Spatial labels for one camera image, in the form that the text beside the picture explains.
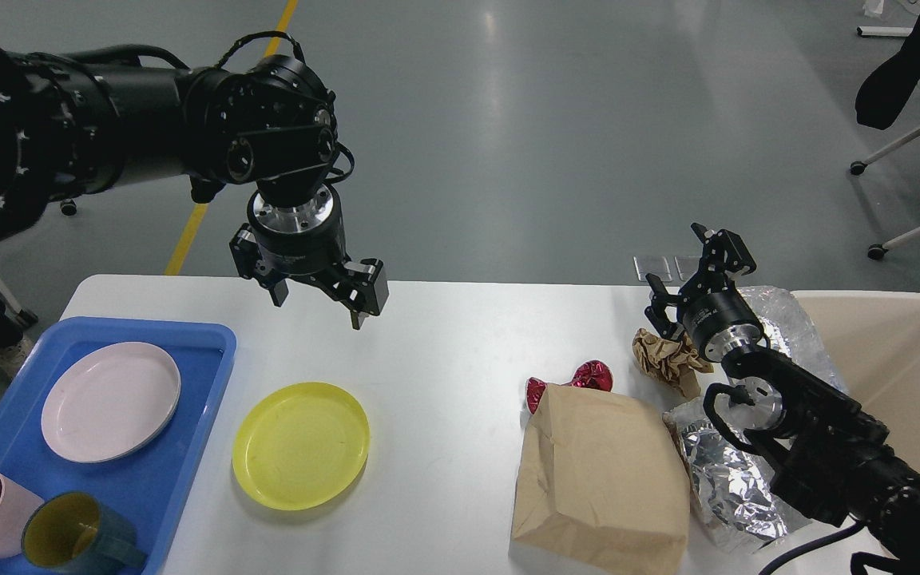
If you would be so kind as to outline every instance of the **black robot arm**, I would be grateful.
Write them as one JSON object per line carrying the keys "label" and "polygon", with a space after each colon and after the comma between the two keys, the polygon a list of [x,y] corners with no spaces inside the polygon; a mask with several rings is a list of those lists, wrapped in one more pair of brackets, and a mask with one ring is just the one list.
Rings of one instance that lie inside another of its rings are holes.
{"label": "black robot arm", "polygon": [[[701,355],[731,378],[769,383],[781,405],[762,429],[742,430],[740,437],[720,416],[716,400],[727,395],[730,404],[755,405],[759,398],[744,385],[716,383],[704,397],[712,425],[737,448],[770,463],[771,492],[788,505],[836,526],[852,516],[898,557],[857,553],[851,572],[865,573],[873,565],[920,574],[920,474],[894,455],[885,444],[890,432],[859,402],[760,345],[763,325],[733,283],[742,262],[744,273],[755,269],[744,243],[728,230],[693,227],[705,244],[698,273],[679,295],[669,295],[658,278],[649,277],[654,292],[645,313],[658,331],[690,335]],[[665,315],[668,306],[678,311],[675,323]]]}
{"label": "black robot arm", "polygon": [[[256,38],[280,36],[291,55],[247,73],[222,66]],[[158,58],[172,68],[149,68]],[[231,240],[237,272],[281,305],[285,280],[315,285],[351,311],[354,327],[388,297],[383,262],[354,262],[332,187],[353,156],[339,142],[335,94],[285,33],[244,37],[216,65],[189,69],[154,46],[79,54],[0,48],[0,240],[33,225],[50,201],[189,175],[208,203],[227,184],[256,183],[248,222]]]}

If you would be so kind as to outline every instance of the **shoe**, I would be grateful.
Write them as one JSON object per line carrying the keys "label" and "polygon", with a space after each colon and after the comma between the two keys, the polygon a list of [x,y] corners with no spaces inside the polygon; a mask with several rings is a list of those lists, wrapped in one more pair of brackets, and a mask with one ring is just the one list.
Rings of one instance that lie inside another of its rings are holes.
{"label": "shoe", "polygon": [[30,341],[28,336],[24,335],[21,341],[7,348],[0,348],[0,367],[10,376],[15,378],[19,368],[23,367],[26,356],[30,355],[30,349],[34,348],[34,342]]}

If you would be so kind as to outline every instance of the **white chair leg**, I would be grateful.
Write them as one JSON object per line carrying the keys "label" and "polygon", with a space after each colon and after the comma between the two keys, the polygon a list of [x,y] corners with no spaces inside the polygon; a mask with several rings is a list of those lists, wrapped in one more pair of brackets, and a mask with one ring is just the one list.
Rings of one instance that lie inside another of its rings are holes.
{"label": "white chair leg", "polygon": [[0,276],[0,299],[2,299],[3,304],[6,306],[6,310],[12,314],[16,324],[21,327],[22,330],[26,330],[28,327],[38,322],[38,317],[33,311],[28,309],[23,309],[23,306],[19,304],[19,301],[16,299],[15,295],[12,295],[9,287],[6,287],[2,277]]}
{"label": "white chair leg", "polygon": [[858,36],[862,38],[906,38],[913,28],[902,26],[858,26]]}
{"label": "white chair leg", "polygon": [[908,241],[915,239],[915,237],[920,236],[920,226],[910,230],[910,232],[903,233],[900,236],[895,237],[892,240],[884,241],[882,244],[872,244],[868,248],[868,257],[873,260],[880,260],[886,255],[886,252],[892,250],[892,248],[898,248],[901,244],[906,244]]}
{"label": "white chair leg", "polygon": [[872,153],[871,156],[866,157],[865,160],[854,161],[854,163],[851,163],[851,174],[856,176],[862,174],[865,171],[865,168],[869,166],[869,164],[875,163],[876,161],[880,160],[881,157],[885,156],[885,154],[893,152],[895,149],[898,149],[898,147],[905,145],[918,136],[920,136],[920,126],[895,139],[895,141],[888,143],[888,145],[885,145],[883,149],[880,149],[876,153]]}

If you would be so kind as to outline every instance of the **table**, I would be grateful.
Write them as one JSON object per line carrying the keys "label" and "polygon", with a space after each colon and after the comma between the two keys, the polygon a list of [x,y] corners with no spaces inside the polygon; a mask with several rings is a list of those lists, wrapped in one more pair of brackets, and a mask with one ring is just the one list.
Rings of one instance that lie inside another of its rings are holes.
{"label": "table", "polygon": [[[602,573],[510,542],[523,387],[531,375],[566,381],[597,358],[613,369],[614,392],[675,404],[629,350],[646,324],[648,288],[391,281],[390,291],[383,316],[353,331],[343,306],[303,285],[292,285],[282,308],[240,278],[92,276],[77,288],[63,317],[208,321],[238,339],[165,574]],[[318,509],[266,510],[233,477],[234,434],[269,393],[316,380],[347,389],[367,411],[366,469]],[[811,525],[786,545],[738,557],[716,549],[692,519],[680,573],[756,573],[833,530]],[[857,550],[879,546],[862,532],[781,572],[843,574]]]}

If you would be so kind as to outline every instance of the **red foil wrapper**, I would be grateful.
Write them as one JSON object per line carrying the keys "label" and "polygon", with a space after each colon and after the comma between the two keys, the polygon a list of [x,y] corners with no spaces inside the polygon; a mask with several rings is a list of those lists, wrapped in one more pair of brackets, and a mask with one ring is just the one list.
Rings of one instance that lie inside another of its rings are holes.
{"label": "red foil wrapper", "polygon": [[[545,393],[545,386],[549,385],[538,378],[527,379],[527,408],[532,414],[537,411],[541,401],[541,394]],[[612,391],[613,373],[605,363],[597,359],[587,361],[573,372],[573,379],[568,383],[556,383],[558,386],[574,386],[576,388],[591,388],[593,390]]]}

